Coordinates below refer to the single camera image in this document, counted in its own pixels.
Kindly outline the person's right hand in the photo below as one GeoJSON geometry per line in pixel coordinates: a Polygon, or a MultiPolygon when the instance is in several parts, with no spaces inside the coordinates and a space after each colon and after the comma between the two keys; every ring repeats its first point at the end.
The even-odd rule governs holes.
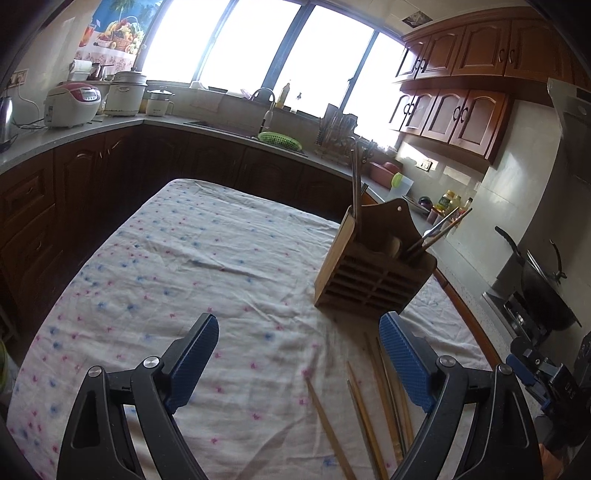
{"type": "Polygon", "coordinates": [[[540,443],[539,451],[541,455],[544,480],[557,480],[563,472],[563,463],[556,458],[546,447],[540,443]]]}

